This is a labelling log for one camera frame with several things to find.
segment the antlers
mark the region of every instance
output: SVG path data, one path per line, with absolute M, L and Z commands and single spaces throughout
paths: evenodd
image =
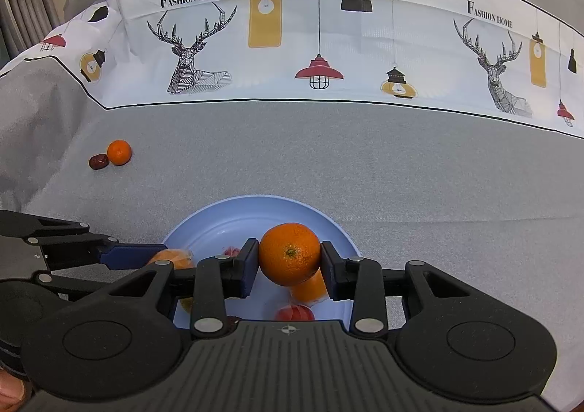
M 468 46 L 472 51 L 474 51 L 478 55 L 479 59 L 482 59 L 484 63 L 490 64 L 489 61 L 487 60 L 487 54 L 485 53 L 484 49 L 482 49 L 478 45 L 478 34 L 477 34 L 477 39 L 473 43 L 471 38 L 468 36 L 468 32 L 466 31 L 466 28 L 468 27 L 470 22 L 472 22 L 473 20 L 474 20 L 474 18 L 471 18 L 462 27 L 462 34 L 460 33 L 460 30 L 458 29 L 458 25 L 456 24 L 456 20 L 454 20 L 454 27 L 456 28 L 456 32 L 458 33 L 458 36 L 460 37 L 462 42 L 466 46 Z M 509 38 L 511 39 L 511 51 L 507 54 L 507 51 L 505 50 L 505 44 L 503 43 L 503 54 L 501 54 L 497 57 L 497 62 L 493 65 L 496 68 L 500 68 L 507 61 L 515 60 L 519 56 L 519 52 L 521 51 L 521 47 L 523 45 L 523 43 L 519 44 L 519 50 L 515 51 L 515 42 L 513 41 L 513 38 L 511 37 L 511 32 L 509 30 L 507 30 L 507 33 L 509 34 Z
M 460 33 L 460 30 L 458 29 L 458 25 L 456 24 L 456 20 L 454 20 L 454 27 L 456 28 L 456 32 L 458 33 L 458 36 L 460 37 L 462 42 L 466 46 L 468 46 L 472 51 L 474 51 L 478 55 L 479 58 L 482 58 L 483 60 L 485 60 L 486 63 L 488 63 L 487 54 L 485 53 L 483 48 L 478 46 L 478 34 L 477 34 L 477 40 L 473 44 L 471 38 L 468 36 L 468 32 L 466 31 L 466 28 L 468 27 L 470 22 L 472 22 L 473 20 L 474 20 L 474 18 L 471 18 L 468 22 L 465 23 L 465 25 L 462 27 L 462 34 Z
M 172 36 L 170 38 L 168 38 L 168 32 L 165 32 L 164 29 L 162 28 L 162 21 L 164 20 L 164 17 L 166 17 L 167 13 L 168 13 L 168 10 L 166 12 L 164 12 L 164 15 L 158 21 L 158 32 L 154 31 L 154 28 L 152 28 L 152 26 L 150 25 L 150 22 L 147 22 L 148 28 L 150 28 L 150 31 L 153 32 L 153 34 L 160 41 L 165 42 L 165 43 L 170 43 L 171 45 L 174 45 L 174 46 L 182 46 L 182 40 L 180 38 L 176 37 L 176 24 L 172 27 Z
M 219 5 L 217 5 L 215 2 L 211 3 L 215 5 L 215 7 L 217 7 L 217 10 L 219 10 L 219 21 L 216 22 L 215 25 L 213 25 L 213 30 L 210 30 L 209 22 L 207 19 L 205 19 L 205 31 L 201 32 L 201 34 L 195 40 L 194 44 L 191 46 L 191 48 L 195 49 L 195 53 L 198 53 L 204 48 L 205 43 L 203 42 L 207 38 L 209 38 L 211 35 L 215 35 L 216 33 L 220 32 L 228 25 L 229 22 L 231 22 L 231 19 L 233 18 L 233 16 L 235 15 L 235 11 L 237 10 L 236 5 L 231 13 L 231 16 L 227 20 L 225 20 L 225 12 L 223 11 L 223 9 L 219 7 Z
M 237 6 L 235 6 L 233 12 L 231 13 L 231 16 L 227 20 L 225 20 L 225 12 L 223 11 L 223 9 L 219 7 L 215 2 L 212 2 L 212 4 L 215 5 L 215 7 L 217 7 L 217 10 L 219 10 L 219 21 L 216 22 L 215 25 L 213 25 L 212 29 L 210 29 L 209 22 L 207 19 L 205 19 L 205 31 L 200 33 L 200 35 L 197 37 L 197 39 L 191 46 L 191 48 L 195 50 L 195 54 L 197 54 L 205 47 L 206 45 L 205 40 L 207 38 L 209 38 L 211 35 L 215 35 L 216 33 L 220 32 L 228 25 L 229 22 L 231 22 L 231 19 L 233 18 L 233 16 L 235 15 L 235 11 L 237 10 Z M 184 46 L 182 45 L 182 39 L 176 37 L 176 24 L 172 27 L 172 35 L 170 37 L 168 36 L 168 32 L 165 32 L 164 29 L 162 28 L 162 21 L 164 20 L 164 17 L 166 17 L 167 13 L 168 10 L 164 12 L 164 15 L 158 21 L 158 32 L 154 31 L 154 29 L 150 25 L 150 22 L 148 22 L 148 28 L 150 28 L 150 31 L 153 32 L 153 34 L 160 41 L 170 43 L 171 45 L 184 49 Z
M 521 47 L 523 45 L 523 42 L 519 43 L 519 50 L 515 51 L 515 42 L 513 41 L 513 38 L 511 38 L 511 32 L 507 30 L 507 33 L 509 34 L 509 38 L 511 39 L 511 51 L 509 52 L 509 54 L 507 54 L 507 52 L 505 51 L 505 44 L 504 43 L 502 44 L 503 54 L 497 57 L 497 62 L 495 63 L 495 66 L 497 66 L 498 68 L 503 66 L 503 63 L 506 63 L 507 61 L 515 60 L 515 58 L 519 56 L 519 52 L 521 51 Z

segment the plate rim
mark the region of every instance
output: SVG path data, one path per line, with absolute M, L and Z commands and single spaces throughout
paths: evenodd
M 233 201 L 233 200 L 236 200 L 236 199 L 250 198 L 250 197 L 264 197 L 264 198 L 273 198 L 273 199 L 279 199 L 279 200 L 283 200 L 283 201 L 288 201 L 288 202 L 292 202 L 292 203 L 295 203 L 297 205 L 303 206 L 304 208 L 308 208 L 308 209 L 310 209 L 310 211 L 316 212 L 317 214 L 319 214 L 322 217 L 324 217 L 329 223 L 332 223 L 333 226 L 335 226 L 343 234 L 343 236 L 346 238 L 346 240 L 348 240 L 349 244 L 354 249 L 354 251 L 357 253 L 357 255 L 359 257 L 362 257 L 361 252 L 359 251 L 359 249 L 357 248 L 357 246 L 355 245 L 355 243 L 351 239 L 350 235 L 348 235 L 347 232 L 345 232 L 345 230 L 334 219 L 330 218 L 329 216 L 327 216 L 325 213 L 321 212 L 320 210 L 318 210 L 316 208 L 313 208 L 312 206 L 310 206 L 310 205 L 308 205 L 306 203 L 303 203 L 302 201 L 298 201 L 298 200 L 295 200 L 295 199 L 291 199 L 291 198 L 285 197 L 285 196 L 277 196 L 277 195 L 239 195 L 239 196 L 227 197 L 227 198 L 224 198 L 224 199 L 220 199 L 218 201 L 215 201 L 213 203 L 210 203 L 209 205 L 203 206 L 202 208 L 198 209 L 194 213 L 191 213 L 186 218 L 184 218 L 180 223 L 178 223 L 176 226 L 174 226 L 174 228 L 166 235 L 166 237 L 164 238 L 164 240 L 162 241 L 162 243 L 163 244 L 166 244 L 166 241 L 168 241 L 169 237 L 172 234 L 174 234 L 175 231 L 177 231 L 189 219 L 191 219 L 192 217 L 194 217 L 197 214 L 201 213 L 202 211 L 205 211 L 205 209 L 209 209 L 209 208 L 212 208 L 215 205 L 219 205 L 221 203 L 226 203 L 226 202 Z

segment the yellow lamp illustration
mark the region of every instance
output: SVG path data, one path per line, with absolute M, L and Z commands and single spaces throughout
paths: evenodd
M 416 89 L 406 82 L 404 74 L 395 66 L 387 72 L 387 81 L 381 85 L 381 90 L 386 94 L 404 99 L 412 99 L 418 95 Z
M 531 83 L 540 88 L 546 87 L 545 45 L 537 32 L 529 40 L 529 69 L 531 71 Z
M 97 50 L 95 53 L 86 53 L 81 57 L 79 66 L 81 74 L 85 77 L 87 82 L 95 82 L 101 76 L 101 66 L 106 61 L 106 54 L 104 51 Z
M 282 0 L 249 0 L 250 48 L 276 48 L 282 43 Z

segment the tomato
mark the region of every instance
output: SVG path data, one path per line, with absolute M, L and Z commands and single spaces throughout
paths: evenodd
M 274 321 L 314 321 L 314 313 L 304 305 L 290 305 L 278 310 Z

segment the red lamp illustration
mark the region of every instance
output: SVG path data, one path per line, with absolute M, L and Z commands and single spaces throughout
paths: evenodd
M 41 41 L 40 50 L 41 51 L 53 51 L 57 46 L 59 46 L 61 48 L 65 48 L 65 46 L 66 46 L 66 41 L 62 37 L 62 34 L 49 36 L 48 38 L 45 38 L 43 41 Z
M 574 116 L 568 112 L 566 106 L 562 103 L 562 99 L 560 99 L 558 117 L 562 117 L 568 127 L 573 127 L 572 121 L 574 120 Z
M 341 72 L 331 68 L 328 61 L 320 55 L 320 0 L 318 0 L 318 53 L 310 65 L 301 69 L 295 79 L 308 79 L 312 89 L 326 89 L 331 79 L 344 79 Z

